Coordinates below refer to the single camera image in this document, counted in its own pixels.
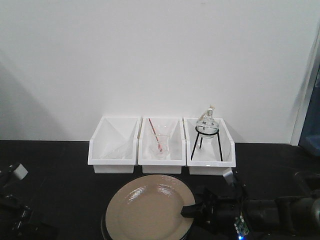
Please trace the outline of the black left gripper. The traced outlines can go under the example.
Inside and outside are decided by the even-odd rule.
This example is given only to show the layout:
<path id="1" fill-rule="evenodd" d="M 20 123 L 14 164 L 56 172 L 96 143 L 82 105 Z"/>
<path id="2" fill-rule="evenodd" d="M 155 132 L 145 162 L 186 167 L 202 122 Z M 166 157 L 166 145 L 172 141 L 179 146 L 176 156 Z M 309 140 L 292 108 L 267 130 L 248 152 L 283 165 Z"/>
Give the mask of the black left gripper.
<path id="1" fill-rule="evenodd" d="M 44 222 L 43 214 L 32 210 L 4 188 L 28 174 L 19 162 L 0 171 L 0 238 L 2 240 L 56 240 L 57 227 Z"/>

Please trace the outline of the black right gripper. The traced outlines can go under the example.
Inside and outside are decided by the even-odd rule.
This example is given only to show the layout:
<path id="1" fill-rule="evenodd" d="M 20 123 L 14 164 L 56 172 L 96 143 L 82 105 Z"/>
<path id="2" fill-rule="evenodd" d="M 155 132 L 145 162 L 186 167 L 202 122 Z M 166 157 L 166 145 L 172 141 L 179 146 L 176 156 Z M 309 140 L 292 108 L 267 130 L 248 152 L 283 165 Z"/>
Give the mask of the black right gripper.
<path id="1" fill-rule="evenodd" d="M 195 195 L 197 204 L 183 206 L 180 214 L 194 218 L 196 226 L 209 232 L 247 231 L 243 202 L 248 198 L 243 188 L 233 189 L 231 196 L 220 196 L 207 187 L 199 187 Z"/>

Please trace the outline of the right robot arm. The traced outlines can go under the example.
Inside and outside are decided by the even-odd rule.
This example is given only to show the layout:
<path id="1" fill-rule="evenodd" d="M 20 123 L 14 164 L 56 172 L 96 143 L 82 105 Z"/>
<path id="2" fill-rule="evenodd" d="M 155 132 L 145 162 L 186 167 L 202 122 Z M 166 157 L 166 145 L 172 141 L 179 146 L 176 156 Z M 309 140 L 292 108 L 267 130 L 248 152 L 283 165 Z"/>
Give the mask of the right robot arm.
<path id="1" fill-rule="evenodd" d="M 183 206 L 180 214 L 215 235 L 246 240 L 252 232 L 301 237 L 320 234 L 320 199 L 315 196 L 248 199 L 244 191 L 230 197 L 204 188 L 199 197 L 200 202 Z"/>

